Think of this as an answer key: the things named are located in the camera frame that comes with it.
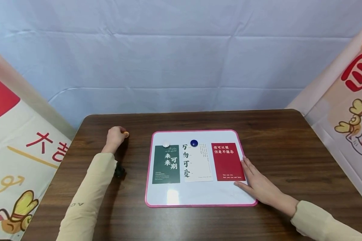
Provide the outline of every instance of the fabric backdrop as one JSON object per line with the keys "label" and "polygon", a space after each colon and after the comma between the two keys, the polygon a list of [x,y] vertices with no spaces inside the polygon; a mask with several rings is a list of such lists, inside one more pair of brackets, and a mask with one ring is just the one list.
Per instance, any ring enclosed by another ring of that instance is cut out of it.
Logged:
{"label": "fabric backdrop", "polygon": [[283,108],[361,28],[362,0],[0,0],[0,54],[75,128]]}

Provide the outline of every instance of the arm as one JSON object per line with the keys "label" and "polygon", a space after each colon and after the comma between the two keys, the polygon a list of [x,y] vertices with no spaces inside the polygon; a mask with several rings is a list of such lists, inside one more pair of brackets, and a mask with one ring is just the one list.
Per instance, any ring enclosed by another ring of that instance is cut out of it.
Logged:
{"label": "arm", "polygon": [[243,157],[241,164],[249,185],[242,182],[234,184],[260,202],[290,216],[291,223],[302,235],[316,241],[362,241],[361,233],[335,220],[322,208],[282,193],[246,157]]}
{"label": "arm", "polygon": [[125,131],[122,127],[109,130],[105,147],[93,158],[62,220],[57,241],[93,240],[99,208],[117,166],[113,153],[128,136],[121,133]]}

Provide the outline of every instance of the pink whiteboard frame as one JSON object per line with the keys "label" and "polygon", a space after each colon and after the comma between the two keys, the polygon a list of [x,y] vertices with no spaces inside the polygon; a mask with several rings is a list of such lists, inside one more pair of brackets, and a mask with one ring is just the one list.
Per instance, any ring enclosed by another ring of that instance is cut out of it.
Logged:
{"label": "pink whiteboard frame", "polygon": [[[158,131],[158,132],[219,132],[219,131],[232,131],[236,134],[237,140],[241,146],[241,142],[239,139],[239,135],[237,134],[237,132],[235,130],[232,129],[225,129],[225,130],[184,130],[184,131]],[[255,200],[254,203],[249,204],[249,205],[150,205],[147,202],[147,187],[149,185],[149,174],[150,174],[150,162],[152,159],[152,148],[153,148],[153,138],[155,136],[156,133],[158,132],[154,132],[152,135],[152,141],[150,144],[150,155],[149,155],[149,165],[147,168],[147,177],[146,177],[146,190],[145,190],[145,203],[146,206],[148,206],[149,208],[196,208],[196,207],[253,207],[255,205],[257,205],[257,203],[259,202],[258,200]]]}

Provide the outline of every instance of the sleeve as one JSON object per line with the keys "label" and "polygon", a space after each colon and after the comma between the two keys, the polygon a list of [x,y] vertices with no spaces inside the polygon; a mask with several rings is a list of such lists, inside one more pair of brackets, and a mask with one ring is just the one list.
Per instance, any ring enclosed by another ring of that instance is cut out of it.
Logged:
{"label": "sleeve", "polygon": [[316,241],[362,241],[362,234],[335,220],[322,208],[300,201],[291,219],[296,230]]}
{"label": "sleeve", "polygon": [[99,208],[116,166],[113,154],[95,155],[61,222],[57,241],[93,240]]}

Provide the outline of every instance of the card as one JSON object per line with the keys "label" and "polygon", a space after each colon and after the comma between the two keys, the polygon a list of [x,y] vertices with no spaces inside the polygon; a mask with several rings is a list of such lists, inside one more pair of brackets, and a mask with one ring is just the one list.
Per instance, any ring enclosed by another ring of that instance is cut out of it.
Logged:
{"label": "card", "polygon": [[183,145],[183,166],[185,182],[213,181],[206,144]]}
{"label": "card", "polygon": [[155,146],[153,184],[180,183],[179,146]]}
{"label": "card", "polygon": [[218,181],[245,181],[235,143],[212,143]]}

